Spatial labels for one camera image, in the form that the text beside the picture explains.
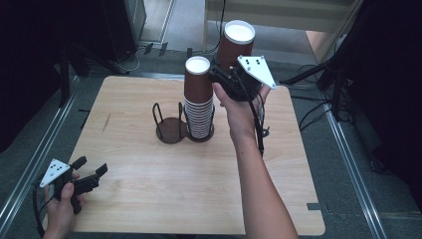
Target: human hand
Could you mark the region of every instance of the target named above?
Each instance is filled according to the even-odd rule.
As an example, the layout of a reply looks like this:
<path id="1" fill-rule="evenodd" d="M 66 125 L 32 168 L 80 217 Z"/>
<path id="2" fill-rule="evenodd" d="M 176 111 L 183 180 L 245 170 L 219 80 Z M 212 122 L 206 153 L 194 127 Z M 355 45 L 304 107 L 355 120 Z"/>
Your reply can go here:
<path id="1" fill-rule="evenodd" d="M 74 174 L 73 178 L 79 178 L 79 176 Z M 66 183 L 62 190 L 61 200 L 58 201 L 56 198 L 54 198 L 48 202 L 50 200 L 49 187 L 45 187 L 45 201 L 48 202 L 48 226 L 43 237 L 44 239 L 66 238 L 67 235 L 74 230 L 76 224 L 76 215 L 74 214 L 74 207 L 71 203 L 71 198 L 74 194 L 74 191 L 74 184 L 71 182 Z M 84 199 L 82 196 L 78 196 L 78 201 L 80 202 L 80 205 L 83 206 Z"/>
<path id="2" fill-rule="evenodd" d="M 255 139 L 255 124 L 254 124 L 254 115 L 252 113 L 251 107 L 248 102 L 236 102 L 230 99 L 227 96 L 224 89 L 219 83 L 213 83 L 214 93 L 220 100 L 220 106 L 224 107 L 227 111 L 227 121 L 230 127 L 230 136 L 232 137 L 235 145 L 243 139 Z M 260 90 L 261 97 L 264 104 L 267 98 L 267 95 L 270 93 L 270 88 L 263 86 Z M 253 104 L 255 109 L 260 103 L 260 98 L 255 98 Z"/>

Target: person's right hand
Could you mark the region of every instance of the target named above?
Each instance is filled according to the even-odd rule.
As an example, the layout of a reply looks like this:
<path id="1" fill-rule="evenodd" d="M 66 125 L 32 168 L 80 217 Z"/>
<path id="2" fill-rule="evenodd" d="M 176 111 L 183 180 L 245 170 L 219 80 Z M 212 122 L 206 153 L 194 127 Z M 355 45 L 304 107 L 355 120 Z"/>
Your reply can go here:
<path id="1" fill-rule="evenodd" d="M 230 127 L 230 136 L 232 137 L 233 142 L 236 144 L 239 140 L 245 138 L 255 139 L 255 124 L 254 124 L 254 115 L 252 114 L 251 107 L 247 102 L 236 102 L 230 99 L 227 96 L 224 89 L 219 83 L 213 83 L 214 93 L 221 102 L 221 106 L 226 108 L 227 111 L 227 120 Z M 270 88 L 263 86 L 260 90 L 261 97 L 263 102 L 267 98 Z M 253 100 L 255 108 L 257 108 L 259 98 Z"/>

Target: stack of paper cups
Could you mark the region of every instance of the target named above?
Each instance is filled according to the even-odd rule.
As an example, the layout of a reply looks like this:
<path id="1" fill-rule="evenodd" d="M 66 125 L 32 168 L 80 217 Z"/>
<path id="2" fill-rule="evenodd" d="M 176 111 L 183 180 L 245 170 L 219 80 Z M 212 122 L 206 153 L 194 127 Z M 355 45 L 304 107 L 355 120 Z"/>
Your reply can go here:
<path id="1" fill-rule="evenodd" d="M 210 62 L 204 57 L 191 57 L 185 65 L 184 112 L 189 134 L 204 138 L 210 134 L 214 111 Z"/>

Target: brown paper cup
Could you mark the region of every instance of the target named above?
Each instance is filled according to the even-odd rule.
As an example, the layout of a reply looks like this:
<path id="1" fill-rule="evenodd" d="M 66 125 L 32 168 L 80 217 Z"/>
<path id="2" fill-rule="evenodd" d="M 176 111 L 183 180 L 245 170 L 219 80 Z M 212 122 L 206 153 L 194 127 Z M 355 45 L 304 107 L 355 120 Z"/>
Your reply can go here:
<path id="1" fill-rule="evenodd" d="M 184 96 L 194 104 L 203 104 L 213 97 L 208 73 L 210 62 L 204 57 L 191 57 L 185 65 Z"/>
<path id="2" fill-rule="evenodd" d="M 255 29 L 244 21 L 234 20 L 224 27 L 224 35 L 217 51 L 217 62 L 220 67 L 229 71 L 238 65 L 240 55 L 251 56 L 254 46 Z"/>

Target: table top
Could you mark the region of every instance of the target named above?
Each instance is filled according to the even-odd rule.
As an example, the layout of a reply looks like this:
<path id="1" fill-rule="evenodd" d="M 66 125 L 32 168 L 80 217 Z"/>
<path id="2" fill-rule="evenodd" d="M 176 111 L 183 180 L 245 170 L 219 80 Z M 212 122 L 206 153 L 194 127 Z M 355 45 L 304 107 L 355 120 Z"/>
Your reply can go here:
<path id="1" fill-rule="evenodd" d="M 152 107 L 178 117 L 183 81 L 108 77 L 71 162 L 86 156 L 82 177 L 107 163 L 100 187 L 86 193 L 76 231 L 244 234 L 235 149 L 226 112 L 216 107 L 213 137 L 174 144 L 156 136 Z M 289 90 L 277 87 L 265 105 L 264 161 L 300 235 L 321 235 L 324 224 Z"/>

